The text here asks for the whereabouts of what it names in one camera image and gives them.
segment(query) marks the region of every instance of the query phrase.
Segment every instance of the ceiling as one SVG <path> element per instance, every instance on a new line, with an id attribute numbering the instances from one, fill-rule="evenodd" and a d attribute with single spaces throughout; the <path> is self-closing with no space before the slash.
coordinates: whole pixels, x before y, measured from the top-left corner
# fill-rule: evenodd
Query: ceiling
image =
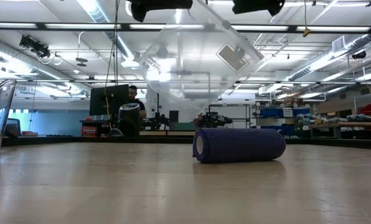
<path id="1" fill-rule="evenodd" d="M 98 1 L 110 21 L 115 18 L 115 1 Z M 231 8 L 231 1 L 209 1 L 209 6 L 221 17 L 232 24 L 278 24 L 278 25 L 304 25 L 305 15 L 309 25 L 321 26 L 371 26 L 371 6 L 365 7 L 368 1 L 317 1 L 316 6 L 311 6 L 312 1 L 307 1 L 306 12 L 303 1 L 286 1 L 287 4 L 275 17 L 271 17 L 268 11 L 250 12 L 235 15 Z M 175 10 L 162 10 L 148 12 L 145 22 L 166 23 L 173 20 Z M 118 13 L 120 23 L 138 23 L 126 12 L 125 1 L 120 2 Z M 0 22 L 78 22 L 90 23 L 93 20 L 81 7 L 77 0 L 39 0 L 39 1 L 10 1 L 0 0 Z M 112 41 L 102 32 L 85 32 L 81 35 L 78 48 L 78 36 L 80 32 L 72 31 L 32 31 L 32 30 L 0 30 L 0 42 L 22 53 L 37 58 L 29 50 L 19 46 L 22 35 L 30 35 L 32 38 L 49 45 L 49 49 L 62 58 L 60 65 L 49 63 L 47 66 L 74 79 L 87 79 L 95 77 L 97 80 L 105 80 L 110 60 Z M 120 37 L 132 52 L 144 53 L 153 43 L 159 40 L 160 33 L 156 32 L 122 32 Z M 301 34 L 259 34 L 241 33 L 253 46 L 259 50 L 264 59 L 255 67 L 240 76 L 240 80 L 267 81 L 282 80 L 281 72 L 289 72 L 306 63 L 332 47 L 332 42 L 342 34 L 309 34 L 303 37 Z M 221 40 L 220 34 L 205 36 L 205 42 L 198 42 L 201 38 L 197 34 L 190 34 L 187 38 L 187 47 L 190 54 L 195 49 L 208 48 Z M 371 48 L 367 49 L 367 58 L 371 58 Z M 87 67 L 79 67 L 75 60 L 77 57 L 86 58 Z M 205 67 L 214 67 L 214 62 L 208 58 L 200 58 Z M 358 65 L 361 61 L 351 61 L 351 65 Z M 332 75 L 347 68 L 347 58 L 320 68 L 318 72 L 327 72 Z M 142 80 L 141 72 L 119 67 L 120 80 Z M 111 64 L 109 79 L 115 79 Z M 104 83 L 86 84 L 92 88 L 103 86 Z M 140 88 L 146 88 L 145 83 L 137 83 Z M 256 93 L 262 84 L 234 85 L 230 88 L 238 90 L 250 90 Z"/>

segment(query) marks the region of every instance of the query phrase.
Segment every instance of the black monitor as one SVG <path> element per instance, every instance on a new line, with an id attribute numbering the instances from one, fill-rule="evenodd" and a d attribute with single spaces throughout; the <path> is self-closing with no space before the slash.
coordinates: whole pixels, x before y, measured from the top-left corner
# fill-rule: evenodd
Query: black monitor
<path id="1" fill-rule="evenodd" d="M 129 85 L 94 88 L 90 94 L 90 116 L 107 114 L 105 93 L 110 114 L 118 114 L 120 106 L 129 103 Z"/>

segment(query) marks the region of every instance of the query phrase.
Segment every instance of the purple roll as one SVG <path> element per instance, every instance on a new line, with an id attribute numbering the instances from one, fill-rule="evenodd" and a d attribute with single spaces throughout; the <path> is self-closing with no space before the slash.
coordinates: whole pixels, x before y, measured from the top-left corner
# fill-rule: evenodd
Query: purple roll
<path id="1" fill-rule="evenodd" d="M 195 132 L 192 155 L 201 163 L 271 161 L 285 147 L 274 129 L 203 128 Z"/>

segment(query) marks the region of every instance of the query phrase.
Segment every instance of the black shirt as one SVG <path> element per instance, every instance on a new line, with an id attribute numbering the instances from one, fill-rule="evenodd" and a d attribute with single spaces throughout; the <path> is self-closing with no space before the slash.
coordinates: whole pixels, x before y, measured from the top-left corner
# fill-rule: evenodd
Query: black shirt
<path id="1" fill-rule="evenodd" d="M 139 101 L 138 99 L 134 99 L 134 100 L 129 100 L 129 103 L 138 103 L 138 105 L 140 106 L 140 110 L 146 110 L 146 107 L 144 106 L 144 103 Z"/>

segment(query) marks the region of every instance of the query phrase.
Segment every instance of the man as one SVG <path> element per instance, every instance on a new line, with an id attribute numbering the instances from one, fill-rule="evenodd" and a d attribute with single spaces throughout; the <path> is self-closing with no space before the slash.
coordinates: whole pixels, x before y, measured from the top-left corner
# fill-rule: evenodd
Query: man
<path id="1" fill-rule="evenodd" d="M 144 103 L 136 99 L 137 87 L 134 85 L 129 86 L 129 103 L 138 103 L 140 105 L 140 118 L 146 118 L 147 112 Z"/>

